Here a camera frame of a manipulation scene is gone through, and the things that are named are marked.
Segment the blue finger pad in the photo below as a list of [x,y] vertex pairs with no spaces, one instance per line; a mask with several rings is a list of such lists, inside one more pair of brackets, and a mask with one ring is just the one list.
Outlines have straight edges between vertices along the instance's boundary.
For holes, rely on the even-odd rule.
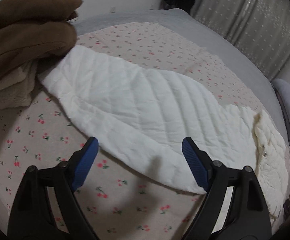
[[190,170],[192,171],[192,174],[194,175],[197,185],[199,185],[205,191],[207,191],[208,189],[207,170],[197,157],[194,149],[191,147],[186,138],[183,140],[182,143],[182,152],[184,154],[184,157],[186,158]]
[[81,187],[84,184],[87,174],[96,158],[97,153],[98,140],[94,138],[75,169],[75,178],[72,182],[73,191],[76,191],[77,188]]

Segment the white quilted cloth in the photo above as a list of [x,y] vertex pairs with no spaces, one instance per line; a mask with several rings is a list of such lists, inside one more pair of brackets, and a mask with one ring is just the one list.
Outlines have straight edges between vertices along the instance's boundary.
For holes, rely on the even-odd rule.
[[212,160],[256,172],[270,213],[284,202],[285,143],[265,111],[220,106],[188,76],[144,69],[75,46],[40,76],[72,123],[136,171],[173,188],[204,194],[181,151],[190,136]]

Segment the brown towel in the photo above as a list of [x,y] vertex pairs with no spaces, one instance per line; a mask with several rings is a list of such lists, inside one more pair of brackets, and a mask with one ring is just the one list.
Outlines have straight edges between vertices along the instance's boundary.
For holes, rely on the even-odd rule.
[[21,20],[70,20],[81,4],[82,0],[1,0],[0,29]]
[[0,79],[23,63],[64,56],[77,34],[65,20],[82,0],[0,1]]

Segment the gray bedsheet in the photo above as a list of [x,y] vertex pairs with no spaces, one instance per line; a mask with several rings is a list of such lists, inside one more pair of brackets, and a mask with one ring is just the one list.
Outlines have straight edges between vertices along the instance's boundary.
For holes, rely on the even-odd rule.
[[74,23],[78,35],[129,22],[157,22],[218,55],[225,65],[258,97],[288,145],[283,114],[271,83],[239,50],[181,9],[147,10],[91,17]]

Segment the cherry print bedsheet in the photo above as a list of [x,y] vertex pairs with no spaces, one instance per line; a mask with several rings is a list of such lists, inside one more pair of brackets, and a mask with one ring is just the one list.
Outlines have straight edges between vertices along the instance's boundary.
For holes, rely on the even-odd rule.
[[[80,36],[77,44],[144,68],[190,76],[222,105],[264,109],[221,59],[157,23],[108,27]],[[37,84],[33,94],[29,107],[0,111],[0,197],[7,209],[28,166],[53,167],[68,160],[87,139],[42,85]],[[201,195],[159,185],[102,150],[75,195],[100,239],[180,239],[203,200]],[[66,231],[52,192],[50,198],[57,226]]]

